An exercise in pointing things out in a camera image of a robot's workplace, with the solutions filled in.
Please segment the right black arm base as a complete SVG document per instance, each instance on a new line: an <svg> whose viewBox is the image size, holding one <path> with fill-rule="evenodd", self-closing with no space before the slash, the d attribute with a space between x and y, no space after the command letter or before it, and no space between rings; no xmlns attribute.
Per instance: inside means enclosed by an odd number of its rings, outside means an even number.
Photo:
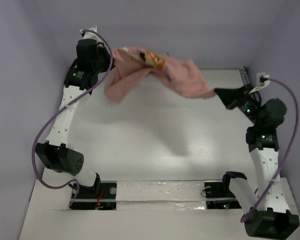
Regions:
<svg viewBox="0 0 300 240"><path fill-rule="evenodd" d="M222 181L206 181L201 191L208 210L241 209L235 195Z"/></svg>

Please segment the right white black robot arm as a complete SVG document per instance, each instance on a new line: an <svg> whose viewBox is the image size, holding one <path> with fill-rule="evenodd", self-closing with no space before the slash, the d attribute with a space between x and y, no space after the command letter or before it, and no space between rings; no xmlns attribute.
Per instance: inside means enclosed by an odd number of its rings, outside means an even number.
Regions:
<svg viewBox="0 0 300 240"><path fill-rule="evenodd" d="M244 173L227 171L220 190L225 196L235 196L249 237L286 240L300 225L283 193L278 161L277 127L284 122L287 107L278 98L261 104L252 96L255 91L252 85L214 89L227 110L239 109L252 122L245 141L257 180L257 191L253 191Z"/></svg>

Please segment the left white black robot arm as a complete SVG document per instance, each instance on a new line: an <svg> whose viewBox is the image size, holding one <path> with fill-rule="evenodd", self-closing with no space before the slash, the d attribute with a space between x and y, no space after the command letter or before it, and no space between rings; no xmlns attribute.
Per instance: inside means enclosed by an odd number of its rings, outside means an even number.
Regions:
<svg viewBox="0 0 300 240"><path fill-rule="evenodd" d="M52 129L43 143L36 138L32 145L33 161L38 157L46 169L71 176L91 198L100 194L100 177L85 163L84 155L74 149L75 133L83 107L93 89L101 83L98 75L108 75L113 67L112 52L107 43L95 39L79 40L76 59L63 83L59 110L45 124L52 124Z"/></svg>

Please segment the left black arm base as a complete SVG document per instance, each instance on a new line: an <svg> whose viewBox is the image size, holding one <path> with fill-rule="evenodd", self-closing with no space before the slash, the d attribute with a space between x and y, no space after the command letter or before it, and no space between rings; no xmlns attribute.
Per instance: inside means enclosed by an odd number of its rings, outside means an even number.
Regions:
<svg viewBox="0 0 300 240"><path fill-rule="evenodd" d="M77 197L70 206L71 210L116 210L117 182L101 182L100 187L92 192L80 186Z"/></svg>

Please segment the pink pixel-print t-shirt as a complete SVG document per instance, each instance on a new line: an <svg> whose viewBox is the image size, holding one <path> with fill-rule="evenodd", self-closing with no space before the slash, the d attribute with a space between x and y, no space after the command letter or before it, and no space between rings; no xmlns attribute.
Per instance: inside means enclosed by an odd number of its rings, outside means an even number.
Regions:
<svg viewBox="0 0 300 240"><path fill-rule="evenodd" d="M104 95L120 103L126 95L149 76L187 99L210 99L216 96L192 59L177 59L168 53L156 54L140 47L112 50L114 68L104 87Z"/></svg>

